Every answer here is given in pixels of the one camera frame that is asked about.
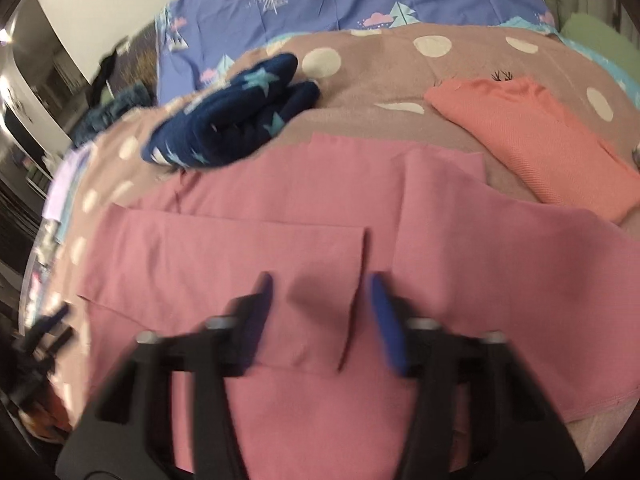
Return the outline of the navy star-patterned garment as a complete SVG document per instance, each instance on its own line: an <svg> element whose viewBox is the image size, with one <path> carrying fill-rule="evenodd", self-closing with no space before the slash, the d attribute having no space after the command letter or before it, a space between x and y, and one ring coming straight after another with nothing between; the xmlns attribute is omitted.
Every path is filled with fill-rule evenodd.
<svg viewBox="0 0 640 480"><path fill-rule="evenodd" d="M297 67L294 54L278 54L238 73L224 88L199 96L154 129L142 159L208 169L254 154L320 98L314 81L294 80Z"/></svg>

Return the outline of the mauve polka dot blanket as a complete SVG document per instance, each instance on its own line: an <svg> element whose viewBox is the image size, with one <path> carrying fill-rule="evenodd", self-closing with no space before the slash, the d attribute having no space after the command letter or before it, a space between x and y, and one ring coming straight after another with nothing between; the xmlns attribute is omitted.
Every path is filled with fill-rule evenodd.
<svg viewBox="0 0 640 480"><path fill-rule="evenodd" d="M404 141L449 153L477 154L486 185L514 200L553 205L538 200L471 133L443 118L424 100L426 90L449 79L533 79L637 171L631 165L631 151L639 140L639 113L620 84L585 56L538 32L518 28L415 24L375 33L297 36L279 47L248 52L230 76L213 88L162 105L166 116L152 132L194 99L224 88L238 73L282 53L298 59L296 82L318 84L320 98L313 108L293 118L254 154L228 166L181 169L146 162L169 172L131 203L178 174L221 170L270 148L306 144L319 135ZM610 222L639 244L639 206L622 222Z"/></svg>

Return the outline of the coral folded garment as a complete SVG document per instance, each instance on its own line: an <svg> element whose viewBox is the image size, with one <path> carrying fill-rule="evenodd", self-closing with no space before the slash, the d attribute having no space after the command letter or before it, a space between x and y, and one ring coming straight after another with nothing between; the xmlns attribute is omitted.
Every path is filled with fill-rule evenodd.
<svg viewBox="0 0 640 480"><path fill-rule="evenodd" d="M639 206L638 172L533 79L449 79L424 100L545 204L586 208L615 223Z"/></svg>

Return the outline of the dark bedside furniture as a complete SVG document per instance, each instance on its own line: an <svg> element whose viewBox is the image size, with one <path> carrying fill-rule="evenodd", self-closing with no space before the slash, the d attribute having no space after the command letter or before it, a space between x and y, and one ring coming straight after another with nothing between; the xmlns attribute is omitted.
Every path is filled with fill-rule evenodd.
<svg viewBox="0 0 640 480"><path fill-rule="evenodd" d="M38 0L22 0L1 45L1 136L11 139L43 177L32 186L36 218L18 270L18 331L67 304L61 324L38 344L42 358L56 337L73 336L55 355L47 383L17 411L38 442L62 444L80 419L93 363L106 330L90 321L79 295L94 234L109 206L125 206L155 188L168 170L141 158L143 145L166 110L143 80L103 101L61 44Z"/></svg>

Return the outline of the pink garment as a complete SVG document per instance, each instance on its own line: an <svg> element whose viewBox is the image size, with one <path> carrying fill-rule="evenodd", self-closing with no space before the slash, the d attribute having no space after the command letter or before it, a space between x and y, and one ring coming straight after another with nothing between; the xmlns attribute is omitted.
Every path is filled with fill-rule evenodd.
<svg viewBox="0 0 640 480"><path fill-rule="evenodd" d="M521 202L480 155L314 136L107 208L78 292L88 384L142 330L186 333L274 279L229 396L255 479L388 479L414 389L384 361L363 277L455 333L503 332L566 420L639 394L639 244L589 210Z"/></svg>

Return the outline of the green pillow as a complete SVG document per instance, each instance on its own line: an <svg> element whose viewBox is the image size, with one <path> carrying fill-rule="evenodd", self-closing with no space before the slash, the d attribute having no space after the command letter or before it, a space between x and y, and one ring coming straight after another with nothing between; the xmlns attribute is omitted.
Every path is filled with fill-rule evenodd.
<svg viewBox="0 0 640 480"><path fill-rule="evenodd" d="M544 0L541 21L639 79L639 5L630 0Z"/></svg>

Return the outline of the blue tree-patterned sheet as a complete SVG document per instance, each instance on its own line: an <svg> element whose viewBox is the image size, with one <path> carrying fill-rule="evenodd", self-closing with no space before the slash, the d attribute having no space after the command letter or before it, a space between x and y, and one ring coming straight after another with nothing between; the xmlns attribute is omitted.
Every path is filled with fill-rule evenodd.
<svg viewBox="0 0 640 480"><path fill-rule="evenodd" d="M155 22L158 102L216 84L247 51L285 38L416 23L550 23L544 0L172 0Z"/></svg>

